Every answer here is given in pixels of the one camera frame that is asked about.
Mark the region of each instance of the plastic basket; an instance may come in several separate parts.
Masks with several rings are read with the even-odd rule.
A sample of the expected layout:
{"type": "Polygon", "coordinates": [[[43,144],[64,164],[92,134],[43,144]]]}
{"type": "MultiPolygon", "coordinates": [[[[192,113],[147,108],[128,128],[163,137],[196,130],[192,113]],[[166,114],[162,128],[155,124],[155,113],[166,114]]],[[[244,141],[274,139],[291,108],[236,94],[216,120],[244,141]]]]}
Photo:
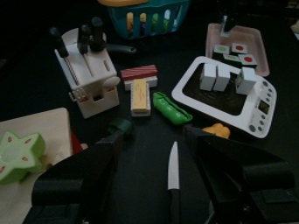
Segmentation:
{"type": "Polygon", "coordinates": [[[152,0],[148,3],[107,7],[116,33],[124,39],[176,32],[191,0],[152,0]]]}

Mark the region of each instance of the red striped bacon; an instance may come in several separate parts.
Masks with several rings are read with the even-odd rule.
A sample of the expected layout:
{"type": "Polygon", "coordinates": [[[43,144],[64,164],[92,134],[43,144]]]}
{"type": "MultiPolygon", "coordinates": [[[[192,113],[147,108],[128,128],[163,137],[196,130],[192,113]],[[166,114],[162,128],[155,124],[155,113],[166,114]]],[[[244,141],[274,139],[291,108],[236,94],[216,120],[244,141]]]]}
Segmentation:
{"type": "Polygon", "coordinates": [[[158,70],[155,65],[139,66],[128,68],[120,71],[123,81],[131,81],[135,79],[143,79],[158,75],[158,70]]]}

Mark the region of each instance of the toy knife block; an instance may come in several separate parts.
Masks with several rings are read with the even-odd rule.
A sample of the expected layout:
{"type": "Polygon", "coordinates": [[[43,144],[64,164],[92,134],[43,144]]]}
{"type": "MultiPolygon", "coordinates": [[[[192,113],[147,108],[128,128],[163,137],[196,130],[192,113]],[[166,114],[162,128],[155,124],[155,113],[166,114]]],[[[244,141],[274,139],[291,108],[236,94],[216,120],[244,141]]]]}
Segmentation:
{"type": "Polygon", "coordinates": [[[69,98],[79,104],[83,117],[88,118],[119,105],[117,83],[115,86],[104,85],[103,87],[108,79],[117,77],[117,72],[107,49],[80,54],[77,35],[79,29],[61,35],[69,53],[67,60],[60,57],[57,50],[55,53],[72,90],[69,98]]]}

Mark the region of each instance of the pink tray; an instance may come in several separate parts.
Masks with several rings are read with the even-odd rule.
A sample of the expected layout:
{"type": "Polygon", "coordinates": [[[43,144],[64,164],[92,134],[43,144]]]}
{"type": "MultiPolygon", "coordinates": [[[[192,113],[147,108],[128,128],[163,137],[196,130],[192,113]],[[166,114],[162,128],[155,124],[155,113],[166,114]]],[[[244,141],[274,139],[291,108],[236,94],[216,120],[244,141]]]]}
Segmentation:
{"type": "Polygon", "coordinates": [[[207,43],[206,43],[206,56],[211,58],[212,49],[215,45],[230,46],[231,43],[247,45],[247,52],[255,56],[256,59],[256,74],[268,76],[270,70],[267,65],[266,48],[259,30],[236,25],[227,38],[220,36],[220,24],[210,24],[207,43]]]}

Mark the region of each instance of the black table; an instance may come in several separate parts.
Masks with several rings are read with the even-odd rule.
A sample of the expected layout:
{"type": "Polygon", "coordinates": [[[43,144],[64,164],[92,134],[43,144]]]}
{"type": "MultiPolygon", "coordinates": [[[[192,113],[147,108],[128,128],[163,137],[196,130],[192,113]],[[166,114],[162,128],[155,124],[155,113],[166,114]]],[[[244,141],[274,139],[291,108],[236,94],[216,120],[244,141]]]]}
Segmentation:
{"type": "MultiPolygon", "coordinates": [[[[100,16],[105,23],[107,42],[133,46],[137,55],[111,53],[111,59],[120,70],[155,64],[159,71],[159,86],[154,92],[171,92],[194,59],[206,54],[206,35],[210,23],[218,23],[218,13],[206,13],[196,3],[182,28],[176,33],[136,40],[121,39],[113,30],[107,8],[95,3],[75,3],[60,15],[56,27],[64,33],[100,16]]],[[[264,40],[270,75],[266,79],[278,92],[275,117],[270,133],[258,139],[232,131],[230,138],[266,150],[291,165],[295,187],[299,190],[299,45],[286,21],[279,17],[251,15],[240,25],[260,30],[264,40]]],[[[53,54],[52,39],[45,31],[17,65],[0,81],[0,121],[27,116],[56,108],[69,111],[69,127],[79,141],[88,145],[107,136],[107,126],[113,118],[132,121],[135,133],[125,141],[121,151],[112,197],[108,205],[107,223],[168,223],[170,194],[167,192],[167,169],[174,141],[183,140],[183,129],[174,126],[152,105],[148,117],[132,117],[129,92],[123,83],[117,86],[120,104],[108,111],[84,119],[80,109],[71,101],[68,82],[53,54]]],[[[192,125],[203,128],[214,121],[194,113],[192,125]]],[[[182,184],[182,223],[203,223],[208,217],[210,197],[206,192],[191,153],[179,149],[182,184]]]]}

